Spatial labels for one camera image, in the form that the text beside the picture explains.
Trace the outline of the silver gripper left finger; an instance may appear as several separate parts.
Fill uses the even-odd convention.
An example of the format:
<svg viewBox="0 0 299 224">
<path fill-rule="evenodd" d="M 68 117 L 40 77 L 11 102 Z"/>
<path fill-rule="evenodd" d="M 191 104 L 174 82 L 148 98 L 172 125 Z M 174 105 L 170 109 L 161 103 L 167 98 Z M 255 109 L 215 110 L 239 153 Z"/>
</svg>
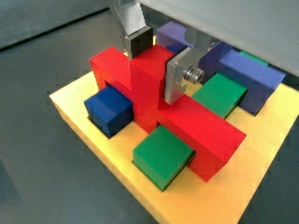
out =
<svg viewBox="0 0 299 224">
<path fill-rule="evenodd" d="M 121 30 L 124 50 L 132 59 L 153 45 L 153 28 L 145 24 L 141 5 L 135 0 L 107 0 L 107 6 Z"/>
</svg>

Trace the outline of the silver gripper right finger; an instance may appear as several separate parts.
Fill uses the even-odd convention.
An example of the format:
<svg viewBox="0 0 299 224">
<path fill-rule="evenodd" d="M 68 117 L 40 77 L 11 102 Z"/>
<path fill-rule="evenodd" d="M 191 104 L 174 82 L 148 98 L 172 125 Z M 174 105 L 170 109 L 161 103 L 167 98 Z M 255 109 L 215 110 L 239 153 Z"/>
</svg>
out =
<svg viewBox="0 0 299 224">
<path fill-rule="evenodd" d="M 186 31 L 184 38 L 188 42 L 194 42 L 194 46 L 187 46 L 166 62 L 163 97 L 168 104 L 175 104 L 183 96 L 187 88 L 184 81 L 192 84 L 202 81 L 204 71 L 199 68 L 199 62 L 219 41 L 210 34 L 191 27 Z"/>
</svg>

